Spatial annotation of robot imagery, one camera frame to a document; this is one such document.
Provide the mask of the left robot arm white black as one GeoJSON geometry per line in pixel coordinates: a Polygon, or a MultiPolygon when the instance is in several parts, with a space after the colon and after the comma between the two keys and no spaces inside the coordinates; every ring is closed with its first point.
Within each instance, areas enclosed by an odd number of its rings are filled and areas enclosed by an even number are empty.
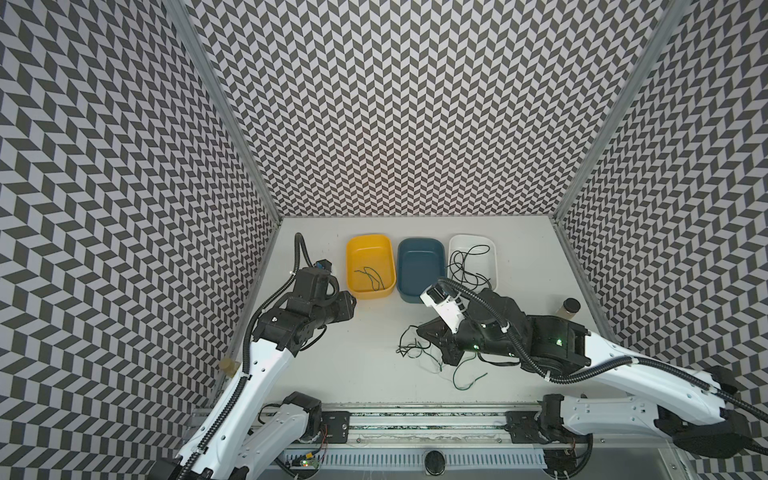
{"type": "Polygon", "coordinates": [[[156,461],[149,478],[256,479],[292,443],[318,439],[322,403],[300,392],[286,397],[266,424],[253,425],[298,354],[329,325],[351,320],[355,307],[331,262],[312,262],[302,234],[296,234],[290,277],[249,320],[234,378],[176,457],[156,461]]]}

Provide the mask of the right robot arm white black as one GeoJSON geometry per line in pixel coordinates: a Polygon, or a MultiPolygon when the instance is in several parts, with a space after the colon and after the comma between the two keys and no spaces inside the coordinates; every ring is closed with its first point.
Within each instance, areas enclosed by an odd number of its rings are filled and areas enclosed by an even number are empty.
{"type": "Polygon", "coordinates": [[[530,420],[540,443],[569,442],[598,433],[649,435],[701,457],[764,455],[748,419],[765,411],[743,401],[733,373],[692,370],[634,352],[557,315],[528,315],[491,288],[473,291],[441,277],[421,295],[437,316],[417,328],[440,350],[445,365],[475,357],[498,368],[518,367],[553,385],[595,380],[625,392],[623,399],[547,394],[530,420]]]}

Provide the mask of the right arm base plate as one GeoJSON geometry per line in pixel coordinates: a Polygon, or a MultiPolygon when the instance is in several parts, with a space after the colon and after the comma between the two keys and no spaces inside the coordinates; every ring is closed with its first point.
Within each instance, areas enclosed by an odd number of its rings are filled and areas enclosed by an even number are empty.
{"type": "Polygon", "coordinates": [[[510,410],[505,412],[504,430],[513,444],[546,445],[550,440],[539,425],[540,411],[510,410]]]}

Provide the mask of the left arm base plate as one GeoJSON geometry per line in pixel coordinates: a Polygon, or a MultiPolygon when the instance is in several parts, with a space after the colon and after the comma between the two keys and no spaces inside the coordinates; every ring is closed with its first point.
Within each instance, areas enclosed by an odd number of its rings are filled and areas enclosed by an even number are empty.
{"type": "Polygon", "coordinates": [[[350,421],[350,411],[323,411],[315,441],[330,445],[346,444],[349,438],[350,421]]]}

